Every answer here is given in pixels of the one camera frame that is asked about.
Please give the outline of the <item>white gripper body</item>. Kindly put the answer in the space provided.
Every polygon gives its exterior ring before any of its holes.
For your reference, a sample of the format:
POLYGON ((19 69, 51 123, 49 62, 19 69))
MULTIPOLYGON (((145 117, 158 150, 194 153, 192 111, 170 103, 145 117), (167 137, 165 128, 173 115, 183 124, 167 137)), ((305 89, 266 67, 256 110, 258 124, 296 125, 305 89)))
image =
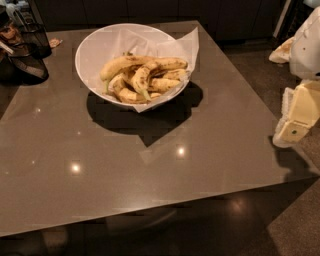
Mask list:
POLYGON ((295 35, 270 55, 273 63, 288 63, 290 72, 300 79, 320 79, 320 7, 316 7, 295 35))

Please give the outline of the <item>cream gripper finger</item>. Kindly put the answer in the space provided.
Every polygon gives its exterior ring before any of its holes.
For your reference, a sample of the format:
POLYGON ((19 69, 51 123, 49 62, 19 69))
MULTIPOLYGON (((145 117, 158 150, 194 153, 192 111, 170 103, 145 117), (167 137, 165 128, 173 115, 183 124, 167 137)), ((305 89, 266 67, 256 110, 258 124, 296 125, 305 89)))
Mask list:
POLYGON ((320 82, 305 80, 294 90, 288 119, 280 138, 297 143, 307 135, 320 118, 320 82))
POLYGON ((272 143, 279 148, 288 148, 292 146, 292 143, 289 143, 284 139, 280 138, 280 132, 284 128, 284 124, 288 119, 290 105, 293 99, 293 93, 294 93, 293 89, 286 88, 282 96, 282 106, 281 106, 282 117, 278 121, 278 124, 275 128, 275 133, 272 138, 272 143))

